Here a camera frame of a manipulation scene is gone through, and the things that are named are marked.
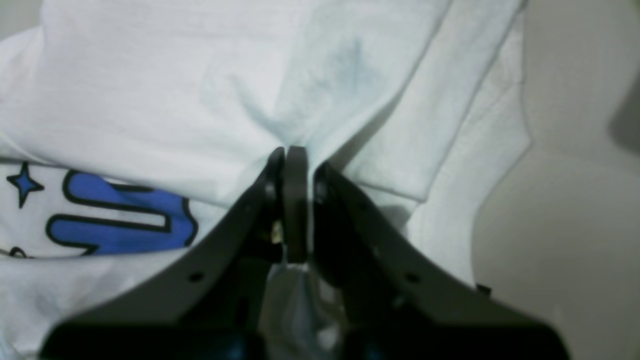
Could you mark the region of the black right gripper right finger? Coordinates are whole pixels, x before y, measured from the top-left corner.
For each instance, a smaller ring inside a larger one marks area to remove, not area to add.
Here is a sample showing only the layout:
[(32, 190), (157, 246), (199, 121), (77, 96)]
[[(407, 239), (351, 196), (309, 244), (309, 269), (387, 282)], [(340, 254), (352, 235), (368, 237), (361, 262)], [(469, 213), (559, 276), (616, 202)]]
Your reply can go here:
[(345, 176), (313, 175), (313, 259), (342, 296), (341, 360), (567, 360), (550, 325), (431, 262)]

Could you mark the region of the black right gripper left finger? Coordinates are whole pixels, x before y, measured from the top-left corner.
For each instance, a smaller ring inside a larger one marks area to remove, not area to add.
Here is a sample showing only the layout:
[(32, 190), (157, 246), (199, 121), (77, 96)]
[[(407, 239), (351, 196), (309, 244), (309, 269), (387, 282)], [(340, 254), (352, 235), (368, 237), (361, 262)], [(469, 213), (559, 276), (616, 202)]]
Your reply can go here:
[(274, 265), (307, 259), (307, 151), (272, 152), (213, 230), (180, 259), (50, 332), (42, 360), (263, 360)]

